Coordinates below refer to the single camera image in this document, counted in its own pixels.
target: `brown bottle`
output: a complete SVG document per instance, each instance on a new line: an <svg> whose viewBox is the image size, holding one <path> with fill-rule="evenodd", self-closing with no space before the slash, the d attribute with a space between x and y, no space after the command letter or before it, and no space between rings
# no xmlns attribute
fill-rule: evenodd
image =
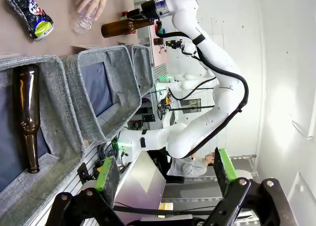
<svg viewBox="0 0 316 226"><path fill-rule="evenodd" d="M101 27L103 37L114 37L119 35L127 35L142 27L147 27L154 24L153 19L126 19L117 22L104 24Z"/></svg>
<svg viewBox="0 0 316 226"><path fill-rule="evenodd" d="M40 171L37 146L37 132L40 129L39 67L23 65L13 70L13 101L16 120L28 160L28 172Z"/></svg>

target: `fabric box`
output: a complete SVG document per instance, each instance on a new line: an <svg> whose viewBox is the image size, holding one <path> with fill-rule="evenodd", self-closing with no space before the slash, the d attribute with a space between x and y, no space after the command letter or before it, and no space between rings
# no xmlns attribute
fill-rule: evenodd
<svg viewBox="0 0 316 226"><path fill-rule="evenodd" d="M12 128L10 125L14 124L12 123L14 113L3 116L6 108L12 109L14 105L11 99L12 71L17 66L27 64L39 66L40 133L48 151L39 157L39 173L29 174L24 170L0 193L0 224L6 226L29 225L63 183L77 170L85 155L65 70L61 60L56 56L0 59L2 121L7 121L8 128ZM11 133L15 129L1 130L3 131ZM12 144L13 141L8 141L7 138L2 136L0 140L2 148L6 148L1 151L5 152L8 159L6 161L9 161L10 157L14 156L12 148L15 146ZM15 164L19 166L20 162L15 161ZM10 169L5 167L6 164L1 164L1 177L4 176L4 171L7 174L14 170L14 167Z"/></svg>
<svg viewBox="0 0 316 226"><path fill-rule="evenodd" d="M94 145L112 140L141 105L135 70L125 46L89 49L62 57L76 117L84 140ZM103 63L112 106L96 116L81 69Z"/></svg>
<svg viewBox="0 0 316 226"><path fill-rule="evenodd" d="M126 45L134 65L141 96L145 96L154 86L154 74L149 50L143 45Z"/></svg>

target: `wall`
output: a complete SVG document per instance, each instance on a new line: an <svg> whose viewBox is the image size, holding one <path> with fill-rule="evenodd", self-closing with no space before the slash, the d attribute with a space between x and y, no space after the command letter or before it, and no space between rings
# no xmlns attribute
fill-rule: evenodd
<svg viewBox="0 0 316 226"><path fill-rule="evenodd" d="M227 148L231 156L256 153L262 94L261 31L257 0L197 0L197 19L200 25L220 47L230 54L239 65L249 84L249 103L215 138L205 145L200 155L205 155L215 147ZM175 31L170 18L163 20L167 31ZM186 57L179 50L169 49L168 75L190 73L204 74L200 64ZM183 97L189 92L175 93ZM212 90L196 91L191 98L201 98L202 105L212 105ZM180 120L188 124L205 113L185 114Z"/></svg>
<svg viewBox="0 0 316 226"><path fill-rule="evenodd" d="M316 210L316 145L307 136L311 121L315 121L312 111L316 85L316 0L260 3L267 97L258 173L261 179L277 178L286 195L292 192L289 201L300 226L314 225L315 217L308 212L311 207L314 213ZM296 176L304 183L296 186ZM309 211L303 207L306 198L313 199Z"/></svg>

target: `screw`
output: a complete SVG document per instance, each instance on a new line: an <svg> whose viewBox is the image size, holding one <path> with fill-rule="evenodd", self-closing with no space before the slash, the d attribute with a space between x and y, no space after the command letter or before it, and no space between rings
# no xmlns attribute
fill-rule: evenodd
<svg viewBox="0 0 316 226"><path fill-rule="evenodd" d="M272 186L274 185L274 183L273 183L272 181L267 181L267 185L268 185L269 187L272 187Z"/></svg>
<svg viewBox="0 0 316 226"><path fill-rule="evenodd" d="M245 180L245 179L241 179L241 180L239 181L239 184L240 184L240 185L246 185L246 184L247 184L247 182L246 182L246 180Z"/></svg>
<svg viewBox="0 0 316 226"><path fill-rule="evenodd" d="M92 192L91 190L87 190L87 191L86 191L86 194L87 194L88 196L92 196L92 195L93 195L93 192Z"/></svg>

